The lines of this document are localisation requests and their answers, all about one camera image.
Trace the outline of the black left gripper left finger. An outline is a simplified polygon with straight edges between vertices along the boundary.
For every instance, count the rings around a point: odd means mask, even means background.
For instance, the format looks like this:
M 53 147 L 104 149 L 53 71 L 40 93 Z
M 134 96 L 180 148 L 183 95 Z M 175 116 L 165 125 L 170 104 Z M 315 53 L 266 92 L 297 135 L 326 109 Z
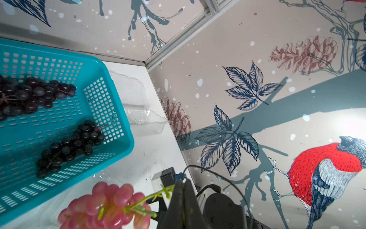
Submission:
M 184 184 L 176 180 L 169 208 L 159 217 L 157 229 L 184 228 Z

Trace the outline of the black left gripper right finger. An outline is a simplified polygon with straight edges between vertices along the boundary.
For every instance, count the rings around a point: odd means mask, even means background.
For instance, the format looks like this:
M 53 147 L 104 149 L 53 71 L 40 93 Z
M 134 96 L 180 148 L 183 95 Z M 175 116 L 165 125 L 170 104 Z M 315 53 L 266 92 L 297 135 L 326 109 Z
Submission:
M 189 179 L 185 180 L 183 195 L 184 229 L 208 229 L 209 227 L 198 205 L 193 184 Z

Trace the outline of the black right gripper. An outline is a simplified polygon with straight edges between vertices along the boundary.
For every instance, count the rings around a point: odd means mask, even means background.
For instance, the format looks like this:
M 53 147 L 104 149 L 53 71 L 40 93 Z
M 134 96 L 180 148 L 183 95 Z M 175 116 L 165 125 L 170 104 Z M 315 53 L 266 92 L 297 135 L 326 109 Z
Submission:
M 269 227 L 246 215 L 245 210 L 221 193 L 217 185 L 198 189 L 198 205 L 208 229 L 268 229 Z

